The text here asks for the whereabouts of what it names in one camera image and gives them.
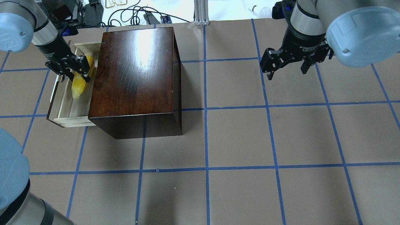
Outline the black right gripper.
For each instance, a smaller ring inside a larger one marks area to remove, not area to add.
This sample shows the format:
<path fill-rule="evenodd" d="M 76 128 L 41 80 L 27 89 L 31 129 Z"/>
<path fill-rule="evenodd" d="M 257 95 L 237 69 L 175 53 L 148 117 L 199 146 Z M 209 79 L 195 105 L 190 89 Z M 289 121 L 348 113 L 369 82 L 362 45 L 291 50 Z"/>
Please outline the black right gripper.
<path fill-rule="evenodd" d="M 308 35 L 297 31 L 289 20 L 280 49 L 267 48 L 261 58 L 260 68 L 271 81 L 276 70 L 293 62 L 293 57 L 302 59 L 302 74 L 306 74 L 309 68 L 316 63 L 321 63 L 328 57 L 331 60 L 334 50 L 328 44 L 322 44 L 325 33 L 319 35 Z"/>

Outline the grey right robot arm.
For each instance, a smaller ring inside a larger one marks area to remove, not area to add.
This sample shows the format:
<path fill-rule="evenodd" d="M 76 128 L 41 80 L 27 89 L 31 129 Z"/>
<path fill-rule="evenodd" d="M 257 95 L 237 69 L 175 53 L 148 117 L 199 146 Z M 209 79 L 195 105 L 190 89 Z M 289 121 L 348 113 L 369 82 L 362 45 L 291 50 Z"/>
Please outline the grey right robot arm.
<path fill-rule="evenodd" d="M 284 19 L 282 46 L 267 48 L 260 68 L 272 80 L 276 70 L 302 62 L 301 72 L 334 55 L 348 67 L 365 67 L 400 48 L 398 0 L 282 0 L 273 19 Z"/>

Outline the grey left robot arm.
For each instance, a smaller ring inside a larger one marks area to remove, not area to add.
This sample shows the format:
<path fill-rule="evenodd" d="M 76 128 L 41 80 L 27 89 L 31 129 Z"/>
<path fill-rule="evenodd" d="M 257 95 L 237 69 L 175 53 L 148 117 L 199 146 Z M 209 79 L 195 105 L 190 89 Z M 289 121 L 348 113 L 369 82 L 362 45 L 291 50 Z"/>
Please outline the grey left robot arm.
<path fill-rule="evenodd" d="M 73 72 L 77 72 L 90 81 L 87 57 L 72 53 L 62 37 L 63 30 L 54 26 L 34 0 L 2 0 L 0 9 L 1 51 L 18 53 L 33 43 L 54 73 L 73 81 Z"/>

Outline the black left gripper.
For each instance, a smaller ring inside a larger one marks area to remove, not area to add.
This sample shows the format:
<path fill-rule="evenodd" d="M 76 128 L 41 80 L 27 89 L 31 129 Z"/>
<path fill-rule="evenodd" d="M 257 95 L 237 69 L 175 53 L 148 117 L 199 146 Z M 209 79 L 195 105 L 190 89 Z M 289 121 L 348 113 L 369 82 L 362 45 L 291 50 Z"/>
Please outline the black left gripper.
<path fill-rule="evenodd" d="M 89 83 L 90 65 L 86 55 L 76 56 L 72 53 L 71 48 L 63 37 L 56 37 L 50 43 L 44 45 L 35 44 L 36 47 L 47 58 L 45 66 L 54 73 L 62 77 L 64 81 L 67 77 L 70 81 L 74 80 L 74 74 L 77 72 L 81 75 L 86 83 Z"/>

